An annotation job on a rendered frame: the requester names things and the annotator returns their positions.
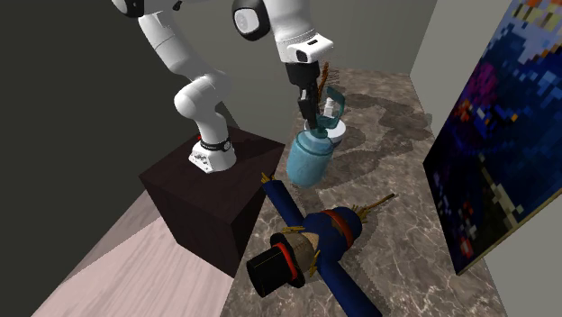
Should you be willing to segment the teal and white spray bottle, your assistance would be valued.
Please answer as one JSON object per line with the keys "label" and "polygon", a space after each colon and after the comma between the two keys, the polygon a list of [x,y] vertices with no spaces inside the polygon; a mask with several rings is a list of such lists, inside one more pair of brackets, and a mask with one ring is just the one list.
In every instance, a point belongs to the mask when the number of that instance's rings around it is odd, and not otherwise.
{"label": "teal and white spray bottle", "polygon": [[316,115],[315,131],[329,138],[334,146],[338,146],[346,131],[346,125],[341,120],[345,109],[345,97],[334,86],[327,86],[323,91],[326,93],[323,98],[323,112]]}

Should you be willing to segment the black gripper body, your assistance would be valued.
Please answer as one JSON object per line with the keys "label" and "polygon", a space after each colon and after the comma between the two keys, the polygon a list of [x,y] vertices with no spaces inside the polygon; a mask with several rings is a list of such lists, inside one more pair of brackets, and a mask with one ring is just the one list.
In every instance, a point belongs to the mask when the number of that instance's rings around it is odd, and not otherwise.
{"label": "black gripper body", "polygon": [[314,63],[285,63],[289,82],[300,90],[318,89],[317,78],[320,76],[319,62]]}

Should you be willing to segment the blue scarecrow figure, black hat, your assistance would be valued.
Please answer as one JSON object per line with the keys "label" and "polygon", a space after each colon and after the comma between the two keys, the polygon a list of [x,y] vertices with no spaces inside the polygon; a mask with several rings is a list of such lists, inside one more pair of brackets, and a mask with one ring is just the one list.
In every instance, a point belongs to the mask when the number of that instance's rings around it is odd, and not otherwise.
{"label": "blue scarecrow figure, black hat", "polygon": [[261,182],[286,226],[271,235],[269,249],[246,262],[257,294],[264,298],[286,284],[301,288],[307,276],[319,274],[348,317],[382,317],[340,260],[361,235],[372,209],[394,195],[362,207],[338,206],[302,215],[282,181],[262,175]]}

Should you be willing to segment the dark robot stand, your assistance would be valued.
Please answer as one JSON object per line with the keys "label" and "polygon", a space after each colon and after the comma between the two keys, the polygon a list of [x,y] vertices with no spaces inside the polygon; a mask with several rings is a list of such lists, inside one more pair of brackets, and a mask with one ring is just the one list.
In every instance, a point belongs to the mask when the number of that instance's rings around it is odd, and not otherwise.
{"label": "dark robot stand", "polygon": [[276,171],[285,145],[230,127],[237,161],[204,173],[188,160],[196,136],[140,174],[177,244],[234,277],[265,192],[261,175]]}

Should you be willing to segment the blue glass jar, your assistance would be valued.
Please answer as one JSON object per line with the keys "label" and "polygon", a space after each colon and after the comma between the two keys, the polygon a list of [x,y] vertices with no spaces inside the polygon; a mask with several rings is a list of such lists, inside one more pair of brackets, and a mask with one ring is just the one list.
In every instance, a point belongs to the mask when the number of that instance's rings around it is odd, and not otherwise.
{"label": "blue glass jar", "polygon": [[286,162],[289,180],[308,188],[319,183],[332,160],[334,143],[323,128],[299,131],[291,145]]}

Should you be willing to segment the dark blue wall picture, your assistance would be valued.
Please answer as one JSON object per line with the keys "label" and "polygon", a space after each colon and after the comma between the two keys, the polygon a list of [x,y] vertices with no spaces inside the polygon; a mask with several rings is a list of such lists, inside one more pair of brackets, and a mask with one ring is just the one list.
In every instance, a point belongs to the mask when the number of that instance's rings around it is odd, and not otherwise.
{"label": "dark blue wall picture", "polygon": [[562,0],[512,0],[423,167],[457,274],[562,194]]}

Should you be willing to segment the brown bristled brush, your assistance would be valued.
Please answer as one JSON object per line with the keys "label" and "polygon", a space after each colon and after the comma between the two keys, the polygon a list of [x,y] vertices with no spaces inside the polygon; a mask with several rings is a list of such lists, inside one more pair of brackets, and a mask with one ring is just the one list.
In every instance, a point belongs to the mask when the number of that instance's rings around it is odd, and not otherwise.
{"label": "brown bristled brush", "polygon": [[322,92],[327,85],[336,84],[339,80],[339,71],[336,68],[331,68],[330,63],[325,61],[322,66],[322,73],[320,76],[320,84],[318,85],[318,96],[322,96]]}

